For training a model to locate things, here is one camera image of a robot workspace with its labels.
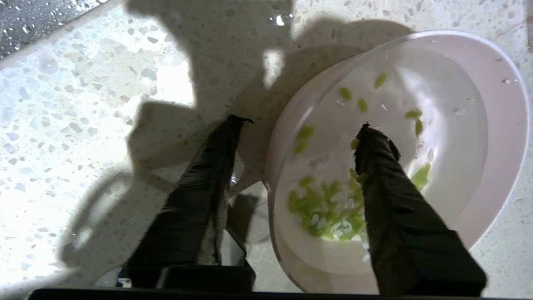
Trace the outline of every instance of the countertop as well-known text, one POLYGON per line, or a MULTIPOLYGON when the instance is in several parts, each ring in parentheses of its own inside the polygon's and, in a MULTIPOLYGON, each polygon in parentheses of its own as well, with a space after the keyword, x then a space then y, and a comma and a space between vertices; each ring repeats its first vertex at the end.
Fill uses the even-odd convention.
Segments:
MULTIPOLYGON (((269 133, 305 82, 429 29, 492 40, 533 91, 524 0, 113 0, 1 60, 0 298, 90 285, 124 262, 229 112, 256 122, 234 192, 262 180, 269 133)), ((485 296, 533 297, 531 151, 472 251, 485 296)))

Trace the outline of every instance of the green vegetable piece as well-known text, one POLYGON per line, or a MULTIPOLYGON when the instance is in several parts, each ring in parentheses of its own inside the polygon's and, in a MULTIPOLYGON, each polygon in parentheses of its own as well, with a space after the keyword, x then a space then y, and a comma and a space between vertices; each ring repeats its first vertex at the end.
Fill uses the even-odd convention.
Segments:
POLYGON ((302 216, 302 226, 307 231, 311 227, 311 218, 312 216, 302 216))
POLYGON ((306 187, 306 186, 309 186, 311 182, 313 182, 313 177, 307 176, 298 182, 298 186, 306 187))
POLYGON ((416 189, 419 192, 421 192, 424 189, 424 187, 427 185, 427 183, 429 182, 428 176, 429 176, 430 170, 431 170, 431 164, 427 163, 426 165, 418 169, 418 171, 416 171, 415 174, 413 175, 411 181, 416 186, 416 189))
POLYGON ((322 197, 309 187, 305 188, 305 192, 308 198, 307 204, 308 204, 309 209, 319 207, 320 203, 322 203, 322 200, 323 200, 322 197))
POLYGON ((421 116, 422 116, 422 111, 420 109, 418 109, 418 108, 417 109, 412 109, 412 110, 408 111, 405 114, 405 118, 406 119, 413 119, 413 120, 417 120, 421 116))
POLYGON ((350 173, 350 179, 357 180, 357 177, 359 177, 354 169, 349 169, 348 172, 350 173))
POLYGON ((328 230, 326 233, 324 233, 323 237, 330 240, 335 239, 335 235, 333 234, 333 232, 331 232, 331 230, 328 230))
POLYGON ((364 98, 359 98, 359 109, 363 113, 368 112, 368 103, 366 102, 366 100, 364 98))
POLYGON ((310 138, 314 133, 313 125, 304 125, 296 137, 297 140, 305 141, 310 138))
POLYGON ((352 143, 350 144, 350 147, 352 150, 356 150, 357 146, 359 146, 359 139, 353 139, 352 143))
POLYGON ((419 137, 422 134, 422 131, 424 131, 424 124, 422 123, 422 121, 420 121, 420 119, 416 119, 416 122, 415 122, 416 137, 419 137))
POLYGON ((293 214, 298 212, 298 194, 295 191, 289 193, 289 211, 293 214))
POLYGON ((331 224, 338 223, 342 221, 344 217, 340 214, 336 214, 332 211, 326 213, 326 221, 330 222, 331 224))
POLYGON ((338 93, 341 95, 342 99, 346 101, 352 100, 352 92, 348 88, 340 88, 338 93))
POLYGON ((374 83, 374 87, 375 88, 379 88, 380 86, 382 86, 385 81, 387 81, 387 78, 388 78, 388 74, 387 73, 382 73, 380 76, 378 76, 378 78, 376 79, 376 82, 374 83))
POLYGON ((357 182, 359 182, 360 184, 364 184, 367 180, 368 180, 368 174, 366 174, 366 173, 362 173, 357 178, 357 182))
POLYGON ((294 147, 294 155, 300 154, 307 149, 307 143, 299 143, 294 147))
POLYGON ((353 236, 355 235, 355 232, 352 230, 348 233, 344 233, 343 235, 339 236, 339 240, 341 241, 347 241, 347 240, 351 240, 353 238, 353 236))
POLYGON ((338 180, 335 180, 332 185, 329 187, 329 192, 331 196, 336 195, 341 191, 341 183, 338 180))

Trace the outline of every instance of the white bowl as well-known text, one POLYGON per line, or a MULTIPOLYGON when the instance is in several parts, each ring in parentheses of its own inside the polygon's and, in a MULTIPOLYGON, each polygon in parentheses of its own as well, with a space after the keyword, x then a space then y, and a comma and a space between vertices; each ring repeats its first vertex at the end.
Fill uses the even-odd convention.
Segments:
MULTIPOLYGON (((424 195, 470 249, 496 218, 520 171, 529 129, 527 99, 512 60, 491 42, 460 31, 410 34, 317 75, 282 112, 269 146, 271 234, 285 272, 309 292, 377 293, 372 268, 361 263, 360 246, 321 242, 287 211, 287 168, 295 165, 293 142, 304 123, 326 123, 337 133, 317 129, 309 148, 318 153, 351 140, 368 121, 396 143, 408 173, 432 161, 424 195), (373 78, 381 72, 389 74, 387 87, 372 92, 373 78), (336 107, 340 86, 352 87, 356 99, 371 97, 370 112, 357 114, 357 104, 336 107), (426 124, 420 140, 406 134, 412 125, 403 118, 415 107, 424 111, 426 124)), ((350 155, 348 144, 335 157, 348 165, 350 155)))

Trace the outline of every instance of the water droplet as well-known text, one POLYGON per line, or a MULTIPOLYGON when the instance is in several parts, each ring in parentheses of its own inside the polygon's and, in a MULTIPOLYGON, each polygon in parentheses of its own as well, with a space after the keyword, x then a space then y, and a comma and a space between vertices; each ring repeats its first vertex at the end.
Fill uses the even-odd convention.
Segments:
POLYGON ((518 82, 518 79, 511 80, 511 79, 507 78, 507 79, 502 80, 502 82, 505 83, 505 84, 513 84, 513 83, 518 82))
POLYGON ((435 158, 435 151, 433 150, 433 148, 431 148, 429 152, 427 153, 427 160, 433 161, 434 158, 435 158))
POLYGON ((231 174, 230 186, 235 186, 237 183, 239 183, 239 177, 235 173, 231 174))
POLYGON ((283 26, 285 25, 285 22, 283 22, 283 20, 281 19, 281 14, 279 16, 276 17, 276 24, 278 26, 283 26))

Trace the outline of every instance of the celery piece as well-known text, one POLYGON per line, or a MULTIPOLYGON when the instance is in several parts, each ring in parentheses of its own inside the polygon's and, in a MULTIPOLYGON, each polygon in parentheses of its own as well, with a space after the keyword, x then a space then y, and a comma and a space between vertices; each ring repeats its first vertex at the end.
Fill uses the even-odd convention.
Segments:
POLYGON ((307 177, 304 177, 303 179, 301 179, 298 182, 298 186, 306 187, 306 186, 309 186, 311 184, 311 182, 313 182, 313 177, 307 176, 307 177))
POLYGON ((299 143, 294 147, 293 153, 294 155, 300 154, 304 152, 307 149, 307 143, 299 143))
POLYGON ((366 100, 364 98, 359 98, 359 109, 363 113, 368 112, 368 103, 366 102, 366 100))
POLYGON ((431 170, 431 164, 427 163, 426 165, 418 169, 413 175, 413 177, 411 178, 411 181, 416 186, 416 189, 418 191, 421 192, 424 189, 424 187, 427 185, 427 183, 429 182, 428 177, 429 177, 430 170, 431 170))
POLYGON ((422 131, 424 131, 424 124, 420 119, 416 119, 415 121, 415 133, 416 137, 420 136, 422 134, 422 131))
POLYGON ((360 184, 364 184, 367 180, 368 180, 368 174, 366 174, 366 173, 362 173, 357 178, 357 182, 359 182, 360 184))
POLYGON ((338 93, 341 95, 342 99, 346 101, 352 100, 352 92, 348 88, 340 88, 338 93))
POLYGON ((389 76, 387 73, 381 73, 381 75, 377 77, 376 82, 374 83, 374 87, 377 89, 381 87, 385 83, 385 81, 387 81, 388 77, 389 76))
POLYGON ((338 182, 338 180, 333 181, 331 186, 329 187, 329 192, 330 192, 331 196, 334 196, 337 193, 340 193, 341 192, 341 183, 338 182))
POLYGON ((405 114, 406 119, 413 119, 413 120, 419 119, 421 116, 422 116, 422 111, 418 108, 412 109, 405 114))
POLYGON ((350 173, 350 179, 357 180, 357 177, 359 177, 356 171, 352 168, 350 168, 348 172, 350 173))
POLYGON ((352 143, 350 143, 350 147, 352 150, 357 150, 357 146, 359 146, 359 139, 353 139, 352 143))
POLYGON ((289 193, 289 211, 293 214, 298 212, 298 194, 295 191, 289 193))
POLYGON ((297 140, 305 141, 309 139, 314 133, 314 126, 313 125, 304 125, 300 132, 298 133, 298 136, 296 136, 297 140))

